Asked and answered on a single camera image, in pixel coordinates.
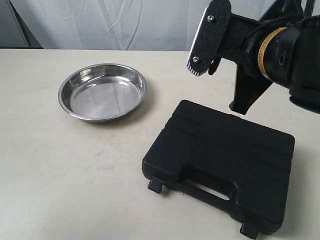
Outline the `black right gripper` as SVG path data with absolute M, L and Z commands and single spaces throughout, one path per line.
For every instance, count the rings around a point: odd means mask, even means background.
M 259 21 L 233 14 L 220 13 L 217 22 L 223 26 L 223 37 L 217 53 L 236 63 L 234 97 L 229 108 L 245 115 L 249 108 L 272 85 L 258 68 L 258 48 L 270 29 L 270 20 Z

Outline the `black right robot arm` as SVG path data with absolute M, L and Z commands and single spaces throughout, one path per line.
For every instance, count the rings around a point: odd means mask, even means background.
M 296 106 L 320 111 L 320 18 L 314 7 L 313 0 L 276 0 L 257 21 L 231 15 L 217 54 L 236 64 L 233 112 L 245 115 L 272 84 L 288 89 Z

